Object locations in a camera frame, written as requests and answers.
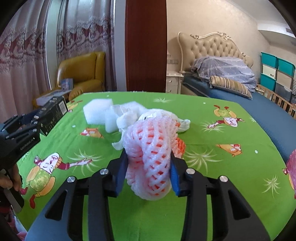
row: black box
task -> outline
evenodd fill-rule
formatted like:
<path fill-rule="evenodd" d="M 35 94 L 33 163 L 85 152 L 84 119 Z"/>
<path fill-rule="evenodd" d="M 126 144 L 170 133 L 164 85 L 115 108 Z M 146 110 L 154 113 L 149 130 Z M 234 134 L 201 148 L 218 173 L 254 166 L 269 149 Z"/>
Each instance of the black box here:
<path fill-rule="evenodd" d="M 38 122 L 40 133 L 47 136 L 67 112 L 65 98 L 63 96 L 53 97 L 36 113 L 31 122 Z"/>

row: nightstand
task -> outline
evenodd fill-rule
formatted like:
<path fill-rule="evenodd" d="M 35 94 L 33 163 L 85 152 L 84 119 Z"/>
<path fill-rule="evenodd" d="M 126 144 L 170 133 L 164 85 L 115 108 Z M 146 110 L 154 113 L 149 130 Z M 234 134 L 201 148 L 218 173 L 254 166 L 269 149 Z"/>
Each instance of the nightstand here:
<path fill-rule="evenodd" d="M 184 75 L 176 71 L 167 71 L 165 92 L 180 94 L 183 77 Z"/>

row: yellow armchair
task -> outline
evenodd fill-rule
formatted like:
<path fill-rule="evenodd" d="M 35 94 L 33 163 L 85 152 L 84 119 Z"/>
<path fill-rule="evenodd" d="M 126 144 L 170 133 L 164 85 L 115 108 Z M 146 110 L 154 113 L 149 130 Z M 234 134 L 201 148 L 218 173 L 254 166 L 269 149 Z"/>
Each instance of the yellow armchair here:
<path fill-rule="evenodd" d="M 92 52 L 62 61 L 58 69 L 56 87 L 42 95 L 60 89 L 61 80 L 66 78 L 72 78 L 74 82 L 69 101 L 83 93 L 105 91 L 104 58 L 104 52 Z M 38 108 L 36 99 L 33 100 L 33 106 Z"/>

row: wooden door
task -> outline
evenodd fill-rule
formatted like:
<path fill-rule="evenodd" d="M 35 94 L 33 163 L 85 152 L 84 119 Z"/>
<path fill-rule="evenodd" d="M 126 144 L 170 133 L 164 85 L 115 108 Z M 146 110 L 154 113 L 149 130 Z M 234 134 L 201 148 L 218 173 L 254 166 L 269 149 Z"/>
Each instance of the wooden door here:
<path fill-rule="evenodd" d="M 126 89 L 165 92 L 166 0 L 126 0 Z"/>

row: curtain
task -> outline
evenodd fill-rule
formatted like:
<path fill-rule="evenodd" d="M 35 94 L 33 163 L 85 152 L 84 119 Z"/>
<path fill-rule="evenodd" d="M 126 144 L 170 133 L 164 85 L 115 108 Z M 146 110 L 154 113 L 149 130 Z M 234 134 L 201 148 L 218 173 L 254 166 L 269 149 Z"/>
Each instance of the curtain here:
<path fill-rule="evenodd" d="M 0 123 L 32 111 L 32 99 L 49 89 L 45 23 L 50 0 L 28 0 L 0 36 Z"/>
<path fill-rule="evenodd" d="M 104 51 L 105 87 L 116 90 L 114 61 L 115 0 L 71 0 L 59 22 L 58 63 L 94 51 Z"/>

